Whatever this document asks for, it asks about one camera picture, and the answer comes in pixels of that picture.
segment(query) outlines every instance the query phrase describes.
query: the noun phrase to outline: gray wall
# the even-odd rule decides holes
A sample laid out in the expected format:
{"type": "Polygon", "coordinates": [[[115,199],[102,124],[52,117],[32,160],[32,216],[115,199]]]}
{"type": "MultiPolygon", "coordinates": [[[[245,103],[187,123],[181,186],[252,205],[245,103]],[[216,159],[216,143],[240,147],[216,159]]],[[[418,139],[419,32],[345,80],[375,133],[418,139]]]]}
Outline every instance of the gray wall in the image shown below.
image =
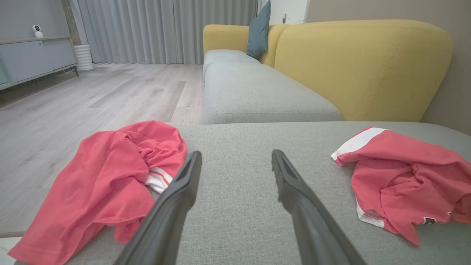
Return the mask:
{"type": "Polygon", "coordinates": [[[471,0],[311,0],[307,22],[395,18],[428,22],[451,34],[450,69],[422,122],[471,135],[471,0]]]}
{"type": "Polygon", "coordinates": [[[0,0],[0,40],[32,38],[34,24],[45,36],[69,35],[61,0],[0,0]]]}

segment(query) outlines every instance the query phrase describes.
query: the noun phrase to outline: blue pillow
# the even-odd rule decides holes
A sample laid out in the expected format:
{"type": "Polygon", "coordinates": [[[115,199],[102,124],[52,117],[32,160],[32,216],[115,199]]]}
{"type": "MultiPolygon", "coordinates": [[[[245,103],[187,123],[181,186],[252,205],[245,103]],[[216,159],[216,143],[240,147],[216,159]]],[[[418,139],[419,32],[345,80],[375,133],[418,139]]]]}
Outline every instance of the blue pillow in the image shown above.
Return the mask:
{"type": "Polygon", "coordinates": [[[268,50],[268,23],[270,22],[271,2],[260,10],[258,16],[250,22],[247,55],[258,59],[268,50]]]}

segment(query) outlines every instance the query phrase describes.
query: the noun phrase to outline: cabinet door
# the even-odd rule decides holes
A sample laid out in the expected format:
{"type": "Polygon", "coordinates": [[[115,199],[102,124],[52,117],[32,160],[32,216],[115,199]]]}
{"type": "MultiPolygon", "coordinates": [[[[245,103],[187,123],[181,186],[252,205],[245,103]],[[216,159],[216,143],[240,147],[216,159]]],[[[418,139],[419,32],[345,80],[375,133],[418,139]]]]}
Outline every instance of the cabinet door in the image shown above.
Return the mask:
{"type": "Polygon", "coordinates": [[[69,39],[44,40],[42,44],[53,70],[75,64],[69,39]]]}
{"type": "Polygon", "coordinates": [[[52,71],[42,41],[2,44],[0,54],[13,83],[52,71]]]}

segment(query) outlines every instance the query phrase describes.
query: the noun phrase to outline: cabinet top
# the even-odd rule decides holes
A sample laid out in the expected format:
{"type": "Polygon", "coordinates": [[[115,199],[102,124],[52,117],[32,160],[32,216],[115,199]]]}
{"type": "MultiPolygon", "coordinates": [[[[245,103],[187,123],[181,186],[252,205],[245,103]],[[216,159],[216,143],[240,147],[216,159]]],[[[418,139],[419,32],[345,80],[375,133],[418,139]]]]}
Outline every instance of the cabinet top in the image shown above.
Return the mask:
{"type": "Polygon", "coordinates": [[[55,37],[44,37],[44,38],[28,38],[28,39],[17,39],[17,40],[4,40],[0,41],[0,44],[17,43],[17,42],[28,42],[28,41],[45,41],[55,39],[68,39],[70,36],[55,36],[55,37]]]}

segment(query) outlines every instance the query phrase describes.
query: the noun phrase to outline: gray sofa cushion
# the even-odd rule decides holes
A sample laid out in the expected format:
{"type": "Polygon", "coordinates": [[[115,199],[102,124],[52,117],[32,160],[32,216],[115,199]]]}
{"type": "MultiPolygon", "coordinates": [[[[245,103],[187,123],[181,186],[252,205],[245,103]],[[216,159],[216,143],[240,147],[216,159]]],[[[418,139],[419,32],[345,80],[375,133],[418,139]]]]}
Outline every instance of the gray sofa cushion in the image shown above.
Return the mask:
{"type": "MultiPolygon", "coordinates": [[[[278,202],[271,151],[281,149],[368,264],[467,264],[471,225],[418,226],[421,246],[358,220],[350,186],[354,164],[330,155],[367,126],[439,144],[471,161],[471,137],[422,123],[318,122],[179,127],[188,151],[203,154],[198,194],[188,212],[177,263],[300,264],[291,216],[278,202]]],[[[105,228],[70,264],[111,264],[123,244],[105,228]]]]}
{"type": "Polygon", "coordinates": [[[204,54],[203,83],[208,67],[215,63],[252,63],[260,62],[239,50],[209,50],[204,54]]]}
{"type": "Polygon", "coordinates": [[[206,71],[206,124],[340,120],[334,104],[267,65],[218,63],[206,71]]]}

